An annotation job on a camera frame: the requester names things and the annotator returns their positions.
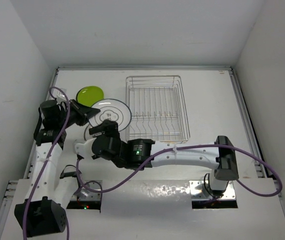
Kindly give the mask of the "white plate dark pattern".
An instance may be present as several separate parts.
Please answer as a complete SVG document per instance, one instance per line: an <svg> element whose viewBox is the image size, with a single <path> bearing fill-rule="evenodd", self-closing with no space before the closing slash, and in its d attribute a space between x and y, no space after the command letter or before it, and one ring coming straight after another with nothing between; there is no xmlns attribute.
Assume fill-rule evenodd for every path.
<svg viewBox="0 0 285 240"><path fill-rule="evenodd" d="M97 101L92 108L99 109L100 112L89 119L89 124L96 127L103 123L104 120L110 120L118 124L118 131L125 130L132 121L132 112L130 108L122 101L106 98Z"/></svg>

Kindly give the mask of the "green plate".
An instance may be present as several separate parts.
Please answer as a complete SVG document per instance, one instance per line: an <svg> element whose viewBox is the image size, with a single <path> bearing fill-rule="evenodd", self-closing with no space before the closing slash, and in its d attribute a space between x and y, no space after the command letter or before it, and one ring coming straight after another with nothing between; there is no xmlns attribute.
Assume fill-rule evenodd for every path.
<svg viewBox="0 0 285 240"><path fill-rule="evenodd" d="M86 107L91 107L96 102L104 99L104 92L98 86L86 86L76 94L76 101Z"/></svg>

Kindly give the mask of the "white plate orange flower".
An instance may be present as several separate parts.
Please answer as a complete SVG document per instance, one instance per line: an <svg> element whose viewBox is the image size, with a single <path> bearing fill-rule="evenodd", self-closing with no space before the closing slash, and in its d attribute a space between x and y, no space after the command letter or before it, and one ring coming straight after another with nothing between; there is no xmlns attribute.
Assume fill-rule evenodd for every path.
<svg viewBox="0 0 285 240"><path fill-rule="evenodd" d="M88 124L86 127L85 127L85 129L84 129L84 132L83 132L83 139L85 140L85 141L87 141L87 140L90 140L90 139L92 139L93 137L90 135L90 129L91 129L91 125L90 124Z"/></svg>

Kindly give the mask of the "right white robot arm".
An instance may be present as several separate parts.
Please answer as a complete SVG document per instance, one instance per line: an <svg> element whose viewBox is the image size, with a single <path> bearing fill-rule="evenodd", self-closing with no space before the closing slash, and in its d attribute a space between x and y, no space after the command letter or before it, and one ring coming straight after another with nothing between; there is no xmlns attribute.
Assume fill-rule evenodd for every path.
<svg viewBox="0 0 285 240"><path fill-rule="evenodd" d="M93 159L111 161L117 168L142 171L163 166L196 166L211 170L207 192L221 196L231 181L239 179L234 146L227 136L219 135L213 143L191 146L152 139L137 138L122 141L115 121L104 120L89 129L93 138L85 149Z"/></svg>

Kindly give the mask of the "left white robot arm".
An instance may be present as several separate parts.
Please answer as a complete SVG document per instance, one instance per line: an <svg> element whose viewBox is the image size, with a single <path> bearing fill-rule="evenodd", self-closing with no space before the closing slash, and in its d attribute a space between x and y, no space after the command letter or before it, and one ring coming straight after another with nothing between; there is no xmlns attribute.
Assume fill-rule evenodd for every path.
<svg viewBox="0 0 285 240"><path fill-rule="evenodd" d="M66 208L80 186L74 171L57 175L58 160L67 136L66 128L84 126L100 112L72 99L42 102L34 130L35 161L24 202L16 204L14 216L23 238L62 233L68 225Z"/></svg>

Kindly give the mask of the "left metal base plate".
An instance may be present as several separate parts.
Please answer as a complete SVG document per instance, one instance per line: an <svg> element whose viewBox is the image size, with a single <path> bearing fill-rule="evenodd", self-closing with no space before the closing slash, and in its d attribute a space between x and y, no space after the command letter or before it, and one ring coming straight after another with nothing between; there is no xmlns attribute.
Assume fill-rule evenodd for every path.
<svg viewBox="0 0 285 240"><path fill-rule="evenodd" d="M101 180L90 180L85 185L92 190L101 191L103 182ZM72 197L80 201L90 201L90 202L101 201L103 198L101 193L89 191L83 186L79 186L79 188L74 192Z"/></svg>

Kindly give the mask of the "metal base plate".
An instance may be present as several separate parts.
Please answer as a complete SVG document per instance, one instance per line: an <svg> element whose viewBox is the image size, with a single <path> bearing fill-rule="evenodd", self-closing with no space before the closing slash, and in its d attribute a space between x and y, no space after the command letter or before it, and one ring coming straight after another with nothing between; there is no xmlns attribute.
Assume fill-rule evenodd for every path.
<svg viewBox="0 0 285 240"><path fill-rule="evenodd" d="M92 190L101 191L103 182L101 180L90 180L85 185ZM79 186L79 188L74 192L72 197L80 201L90 201L90 202L101 201L103 198L101 193L89 191L83 186Z"/></svg>
<svg viewBox="0 0 285 240"><path fill-rule="evenodd" d="M209 201L213 198L209 193L206 192L203 180L190 180L189 189L190 189L191 199L193 201ZM225 192L222 194L222 197L218 198L218 200L220 201L236 200L236 193L232 181L228 183Z"/></svg>

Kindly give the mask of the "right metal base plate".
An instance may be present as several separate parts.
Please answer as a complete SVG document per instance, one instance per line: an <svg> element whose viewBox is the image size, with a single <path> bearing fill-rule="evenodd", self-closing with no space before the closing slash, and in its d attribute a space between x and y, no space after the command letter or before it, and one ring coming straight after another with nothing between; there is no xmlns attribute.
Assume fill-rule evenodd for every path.
<svg viewBox="0 0 285 240"><path fill-rule="evenodd" d="M203 180L190 180L189 189L190 189L191 199L193 201L209 201L213 198L209 193L206 192ZM236 200L236 193L232 181L228 183L225 192L222 194L222 197L218 198L218 200L220 201Z"/></svg>

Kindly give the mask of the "aluminium table frame rail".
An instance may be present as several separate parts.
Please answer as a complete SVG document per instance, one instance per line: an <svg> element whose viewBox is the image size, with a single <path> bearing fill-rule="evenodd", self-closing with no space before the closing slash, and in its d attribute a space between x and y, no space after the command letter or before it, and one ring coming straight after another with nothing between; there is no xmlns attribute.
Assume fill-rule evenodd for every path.
<svg viewBox="0 0 285 240"><path fill-rule="evenodd" d="M126 103L129 76L179 75L182 81L192 145L228 136L238 148L259 156L240 85L230 67L192 69L60 67L56 87L73 98L86 86L100 87L106 98ZM285 218L276 197L248 191L275 190L256 163L238 153L240 182L234 184L237 208L194 209L189 181L206 168L162 166L140 171L120 188L105 193L102 209L67 212L72 240L280 240Z"/></svg>

